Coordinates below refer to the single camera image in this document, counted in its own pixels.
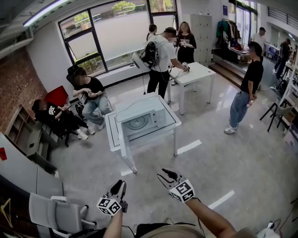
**red cushion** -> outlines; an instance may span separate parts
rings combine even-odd
[[[63,86],[60,86],[52,91],[50,91],[46,97],[44,98],[45,101],[53,103],[56,106],[63,106],[65,105],[68,98],[68,94],[66,93]]]

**seated person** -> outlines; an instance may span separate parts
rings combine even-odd
[[[90,126],[69,111],[67,105],[60,107],[38,99],[33,103],[32,111],[38,121],[48,125],[58,136],[65,130],[76,130],[79,139],[88,139],[88,136],[80,130],[80,126],[87,128],[91,135],[95,133]]]
[[[87,103],[83,109],[83,116],[89,121],[98,125],[99,130],[104,126],[104,117],[112,110],[108,105],[108,97],[104,92],[102,83],[95,77],[89,77],[86,75],[86,71],[83,68],[78,68],[74,73],[74,97],[77,97],[80,93],[87,96]]]

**black and white marker cube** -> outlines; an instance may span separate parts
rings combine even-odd
[[[183,203],[195,196],[195,190],[188,179],[170,189],[170,193],[173,198]]]
[[[103,214],[110,216],[114,216],[122,209],[115,199],[109,198],[100,198],[96,206]]]

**red sticker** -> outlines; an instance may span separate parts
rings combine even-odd
[[[0,158],[1,160],[7,160],[4,148],[0,148]]]

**white roller blind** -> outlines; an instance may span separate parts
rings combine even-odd
[[[76,59],[80,59],[87,54],[97,52],[92,33],[87,33],[69,42],[69,46]]]
[[[155,16],[153,17],[154,24],[157,26],[156,34],[161,34],[167,27],[173,27],[174,16]]]
[[[95,23],[95,31],[106,61],[144,48],[148,12],[114,17]]]

